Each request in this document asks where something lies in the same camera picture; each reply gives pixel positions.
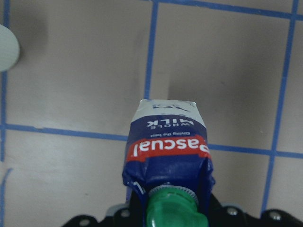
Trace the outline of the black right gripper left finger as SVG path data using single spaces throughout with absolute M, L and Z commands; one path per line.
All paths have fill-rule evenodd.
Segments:
M 143 210 L 138 196 L 132 192 L 126 197 L 126 203 L 107 209 L 102 220 L 90 215 L 77 215 L 68 220 L 64 227 L 142 227 Z

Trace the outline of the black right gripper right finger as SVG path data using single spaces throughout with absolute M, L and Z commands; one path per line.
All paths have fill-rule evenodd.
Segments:
M 263 211 L 259 218 L 244 212 L 234 205 L 223 206 L 211 194 L 207 202 L 207 215 L 211 227 L 301 227 L 303 221 L 290 213 L 269 209 Z

